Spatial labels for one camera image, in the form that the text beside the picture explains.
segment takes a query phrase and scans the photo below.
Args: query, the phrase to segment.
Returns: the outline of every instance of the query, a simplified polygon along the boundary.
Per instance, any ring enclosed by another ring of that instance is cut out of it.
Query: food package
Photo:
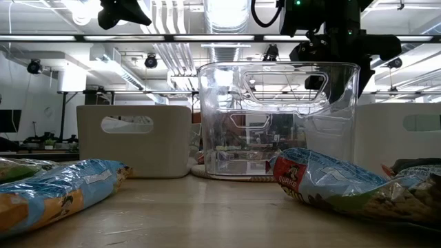
[[[129,170],[120,162],[92,159],[0,185],[0,238],[40,228],[92,206],[115,193]]]
[[[319,208],[378,220],[441,226],[441,163],[395,165],[391,179],[351,163],[292,148],[268,162],[291,197]]]
[[[34,176],[41,170],[45,172],[57,165],[52,161],[0,158],[0,184]]]

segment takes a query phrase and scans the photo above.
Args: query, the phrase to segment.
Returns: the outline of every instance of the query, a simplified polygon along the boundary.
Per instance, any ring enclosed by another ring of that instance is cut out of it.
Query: white storage bin
[[[178,178],[189,172],[188,107],[83,105],[76,115],[80,159],[121,161],[133,169],[132,178]]]
[[[357,65],[346,63],[243,62],[201,67],[207,173],[268,175],[265,162],[290,147],[352,161],[358,71]],[[317,90],[306,90],[310,76],[324,83],[311,82],[318,85]]]
[[[441,158],[441,104],[357,107],[355,164],[381,176],[398,159]]]

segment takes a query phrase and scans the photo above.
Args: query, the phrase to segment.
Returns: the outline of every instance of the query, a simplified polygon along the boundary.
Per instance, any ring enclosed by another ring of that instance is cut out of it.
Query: blue snack bag
[[[115,193],[129,172],[120,162],[91,159],[0,185],[0,238],[92,206]]]

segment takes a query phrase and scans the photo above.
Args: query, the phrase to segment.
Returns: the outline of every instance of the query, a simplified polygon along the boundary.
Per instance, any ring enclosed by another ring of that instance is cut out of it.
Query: security camera
[[[28,65],[28,72],[34,75],[41,74],[43,71],[43,66],[40,64],[39,59],[31,59]]]
[[[145,60],[144,65],[149,69],[155,68],[158,65],[156,54],[147,54],[147,59]]]
[[[387,64],[389,69],[392,68],[400,68],[402,66],[402,60],[400,58],[396,58]]]

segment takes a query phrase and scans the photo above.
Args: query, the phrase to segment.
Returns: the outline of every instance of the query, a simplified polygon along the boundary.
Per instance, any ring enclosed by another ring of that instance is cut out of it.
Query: round mat
[[[204,165],[195,165],[191,173],[197,177],[215,180],[230,180],[235,182],[275,183],[273,176],[213,176],[205,172]]]

